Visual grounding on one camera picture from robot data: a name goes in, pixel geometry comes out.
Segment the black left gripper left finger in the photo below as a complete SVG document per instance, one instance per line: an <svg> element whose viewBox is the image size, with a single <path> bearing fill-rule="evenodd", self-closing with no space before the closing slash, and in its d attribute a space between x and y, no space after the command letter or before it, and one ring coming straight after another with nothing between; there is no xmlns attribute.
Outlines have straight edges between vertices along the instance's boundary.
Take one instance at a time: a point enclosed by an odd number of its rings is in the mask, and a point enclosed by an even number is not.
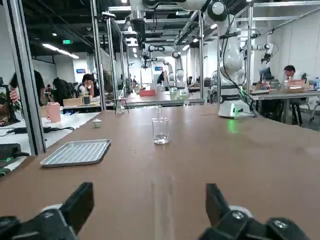
<svg viewBox="0 0 320 240"><path fill-rule="evenodd" d="M76 240L95 205L94 187L83 182L63 204L51 205L28 221L0 218L2 240Z"/></svg>

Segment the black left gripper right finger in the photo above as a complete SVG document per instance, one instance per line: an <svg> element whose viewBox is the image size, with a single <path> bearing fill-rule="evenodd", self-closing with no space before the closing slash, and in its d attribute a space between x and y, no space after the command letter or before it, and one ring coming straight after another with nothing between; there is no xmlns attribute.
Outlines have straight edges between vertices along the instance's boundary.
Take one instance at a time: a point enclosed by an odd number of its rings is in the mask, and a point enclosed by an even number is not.
<svg viewBox="0 0 320 240"><path fill-rule="evenodd" d="M243 210L231 209L215 183L206 184L205 210L211 226L200 240L309 240L292 220L271 217L258 222Z"/></svg>

